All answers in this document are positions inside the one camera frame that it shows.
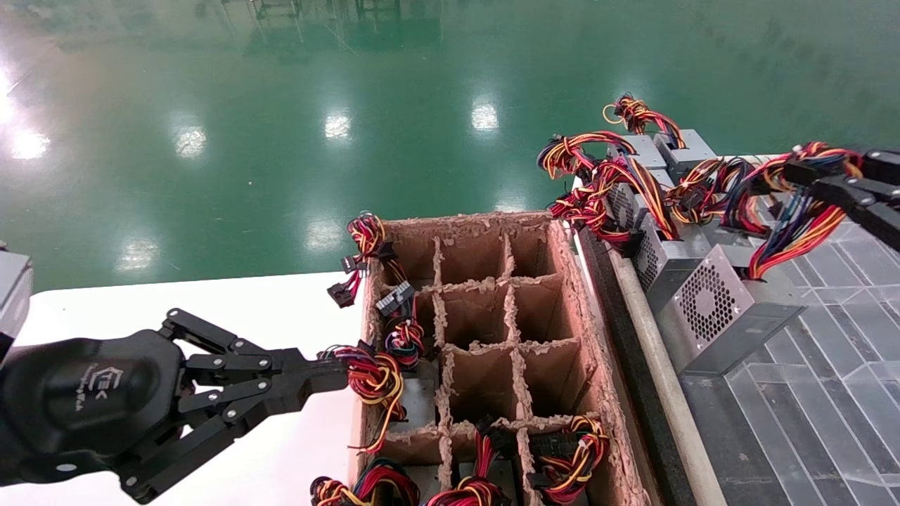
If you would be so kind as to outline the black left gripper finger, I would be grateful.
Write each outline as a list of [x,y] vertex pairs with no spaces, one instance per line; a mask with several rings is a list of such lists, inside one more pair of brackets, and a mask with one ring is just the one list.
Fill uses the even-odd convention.
[[202,350],[184,361],[187,377],[203,387],[227,387],[279,378],[289,387],[347,387],[348,369],[338,359],[309,360],[299,349],[263,349],[183,309],[171,309],[160,335]]
[[123,491],[148,504],[225,451],[268,417],[295,413],[312,394],[346,388],[346,379],[256,379],[188,395],[178,401],[176,425],[192,426],[183,438],[164,442],[148,457],[117,471]]

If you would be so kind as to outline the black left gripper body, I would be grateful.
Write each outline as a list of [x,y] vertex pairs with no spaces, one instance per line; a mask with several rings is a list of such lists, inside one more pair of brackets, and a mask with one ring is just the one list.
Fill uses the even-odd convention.
[[153,330],[14,346],[2,363],[2,484],[110,472],[171,487],[195,470],[177,407],[180,346]]

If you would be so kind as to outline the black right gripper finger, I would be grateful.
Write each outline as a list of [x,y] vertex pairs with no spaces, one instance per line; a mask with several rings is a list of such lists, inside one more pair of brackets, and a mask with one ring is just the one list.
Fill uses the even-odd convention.
[[827,176],[812,183],[814,199],[839,207],[855,224],[899,250],[899,189],[865,177]]
[[843,179],[868,179],[887,185],[899,183],[898,153],[886,150],[869,150],[855,153],[852,150],[826,150],[818,155],[795,155],[788,158],[784,179],[800,186],[812,186],[826,177]]

